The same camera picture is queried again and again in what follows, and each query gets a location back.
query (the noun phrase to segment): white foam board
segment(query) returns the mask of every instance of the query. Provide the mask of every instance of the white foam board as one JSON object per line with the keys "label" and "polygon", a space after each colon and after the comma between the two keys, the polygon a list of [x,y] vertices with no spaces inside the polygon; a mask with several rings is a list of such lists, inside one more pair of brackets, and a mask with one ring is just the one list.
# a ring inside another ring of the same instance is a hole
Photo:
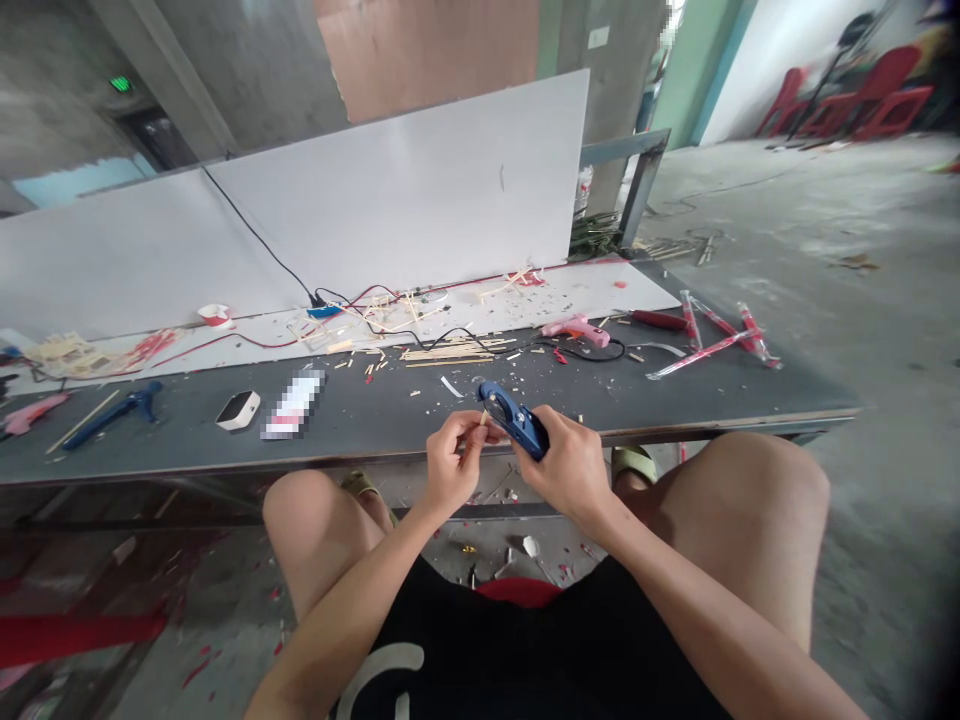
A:
{"label": "white foam board", "polygon": [[[566,255],[586,108],[580,71],[218,163],[274,252],[345,295]],[[296,308],[303,290],[201,170],[0,221],[0,327],[113,337]]]}
{"label": "white foam board", "polygon": [[[424,317],[419,327],[414,324],[406,327],[415,330],[420,338],[426,341],[440,337],[451,328],[468,325],[470,332],[475,335],[485,335],[520,328],[538,329],[547,323],[563,320],[578,313],[599,318],[631,310],[665,310],[680,304],[670,293],[625,261],[578,263],[546,270],[541,276],[545,280],[543,285],[524,287],[520,291],[503,290],[485,296],[482,302],[480,293],[499,288],[505,284],[505,281],[498,278],[452,288],[447,291],[446,297],[439,299],[438,302],[417,305],[422,312],[449,306],[448,310]],[[625,284],[625,287],[618,287],[618,282]],[[411,319],[409,310],[402,305],[397,304],[392,308],[390,314],[382,319],[383,324],[388,327],[397,327]],[[296,327],[299,329],[310,328],[309,323],[304,320],[304,311],[292,310],[238,320],[236,332],[264,344],[280,344],[293,339],[291,332],[286,329],[287,322],[290,320],[295,320]],[[346,314],[331,319],[324,327],[327,334],[313,349],[305,344],[295,344],[267,350],[231,337],[158,365],[185,350],[227,334],[203,326],[187,330],[176,343],[149,361],[146,369],[135,376],[70,382],[67,387],[100,385],[296,357],[305,358],[305,367],[313,364],[318,369],[330,371],[331,377],[335,377],[337,372],[335,366],[348,359],[350,350],[387,348],[414,342],[410,335],[390,335],[380,339],[370,333],[364,322]],[[614,337],[616,337],[617,328],[618,326],[612,323],[604,327]],[[454,337],[460,335],[463,333],[453,334]],[[136,335],[114,338],[97,342],[95,345],[103,352],[123,353],[133,348],[143,337],[143,335]],[[345,340],[353,341],[353,345],[345,351],[346,355],[344,353],[326,354],[326,346]],[[391,353],[390,357],[396,363],[397,353]],[[357,354],[354,362],[365,366],[370,359],[367,355]],[[18,380],[10,384],[9,391],[11,395],[20,395],[57,388],[59,383],[33,383],[28,373],[22,373]]]}

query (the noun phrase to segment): blue pipe cutter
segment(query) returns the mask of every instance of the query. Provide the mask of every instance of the blue pipe cutter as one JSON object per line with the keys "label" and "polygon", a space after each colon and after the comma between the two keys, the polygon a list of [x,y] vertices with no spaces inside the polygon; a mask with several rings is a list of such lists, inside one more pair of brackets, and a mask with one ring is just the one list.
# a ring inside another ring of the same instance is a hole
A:
{"label": "blue pipe cutter", "polygon": [[112,423],[117,418],[123,417],[135,407],[140,409],[140,414],[143,415],[144,420],[150,423],[156,422],[157,419],[153,416],[152,412],[153,396],[162,389],[163,385],[158,380],[154,380],[147,385],[145,389],[129,393],[123,400],[118,402],[113,407],[104,410],[102,413],[80,428],[76,435],[63,444],[63,449],[73,450],[74,448],[80,447],[87,440],[103,430],[107,425]]}
{"label": "blue pipe cutter", "polygon": [[550,436],[540,419],[507,395],[507,391],[492,380],[484,380],[477,388],[477,400],[483,403],[497,424],[526,450],[537,462],[550,449]]}

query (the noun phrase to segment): hand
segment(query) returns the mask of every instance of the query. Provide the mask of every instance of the hand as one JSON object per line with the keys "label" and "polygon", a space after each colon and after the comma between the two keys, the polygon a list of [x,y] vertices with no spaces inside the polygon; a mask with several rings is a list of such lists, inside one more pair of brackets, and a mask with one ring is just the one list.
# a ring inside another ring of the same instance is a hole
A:
{"label": "hand", "polygon": [[541,405],[533,414],[550,436],[550,449],[536,462],[511,440],[520,474],[544,500],[589,533],[588,528],[616,499],[607,480],[600,436],[549,405]]}
{"label": "hand", "polygon": [[[463,505],[480,479],[480,451],[507,434],[496,425],[480,425],[476,410],[451,413],[443,427],[427,438],[427,491],[421,502],[449,518]],[[466,447],[458,452],[461,442]]]}

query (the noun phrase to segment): white graphic on shorts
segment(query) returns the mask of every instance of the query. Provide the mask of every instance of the white graphic on shorts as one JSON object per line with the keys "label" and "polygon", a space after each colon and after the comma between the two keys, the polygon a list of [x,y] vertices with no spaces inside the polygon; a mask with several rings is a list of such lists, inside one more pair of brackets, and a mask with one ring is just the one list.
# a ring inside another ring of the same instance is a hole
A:
{"label": "white graphic on shorts", "polygon": [[[351,720],[357,696],[377,675],[387,670],[419,670],[423,667],[423,658],[423,648],[413,643],[393,643],[374,650],[364,659],[357,674],[340,696],[336,720]],[[397,698],[395,718],[410,718],[410,696],[406,693]]]}

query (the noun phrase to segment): table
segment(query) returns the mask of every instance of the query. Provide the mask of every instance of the table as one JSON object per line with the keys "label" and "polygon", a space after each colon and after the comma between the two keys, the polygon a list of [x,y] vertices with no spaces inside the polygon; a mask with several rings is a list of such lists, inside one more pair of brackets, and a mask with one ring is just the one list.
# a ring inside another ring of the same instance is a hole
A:
{"label": "table", "polygon": [[[684,286],[654,262],[636,266],[667,290]],[[733,322],[737,315],[701,298]],[[704,344],[722,335],[700,318]],[[665,342],[682,346],[685,336],[633,323],[610,321],[604,328],[626,344]],[[532,330],[505,333],[523,340]],[[85,388],[38,421],[28,434],[0,444],[0,491],[7,487],[61,487],[64,492],[6,534],[49,534],[92,531],[153,531],[237,527],[261,522],[259,502],[236,489],[236,479],[251,474],[300,468],[325,468],[372,462],[422,460],[424,441],[455,409],[479,407],[473,393],[478,378],[496,380],[524,404],[547,403],[597,430],[607,446],[706,440],[725,432],[750,430],[808,442],[854,418],[861,409],[857,397],[823,377],[788,349],[771,350],[784,360],[782,370],[770,370],[739,347],[729,348],[652,381],[646,373],[671,364],[675,356],[645,348],[644,363],[630,358],[589,363],[570,358],[559,364],[548,351],[524,352],[513,361],[501,356],[489,363],[406,368],[389,349],[391,362],[365,383],[364,362],[358,354],[351,368],[333,369],[343,356],[320,356],[314,367],[327,370],[323,397],[315,406],[300,439],[263,441],[259,423],[290,378],[309,358],[223,367],[160,378],[164,389],[154,400],[159,422],[149,425],[136,413],[115,422],[106,434],[72,453],[45,454],[50,445],[119,388],[121,393],[149,381],[114,383]],[[446,376],[465,397],[457,399],[441,382]],[[228,433],[214,424],[227,400],[243,390],[256,390],[262,407],[247,428]],[[411,397],[413,391],[419,394]],[[5,412],[39,399],[14,398]],[[487,452],[510,452],[509,447]],[[72,489],[100,483],[159,482],[201,493],[231,508],[229,515],[203,522],[123,520],[93,523],[54,523],[47,518],[65,502]],[[544,503],[464,506],[454,520],[509,519],[556,516]]]}

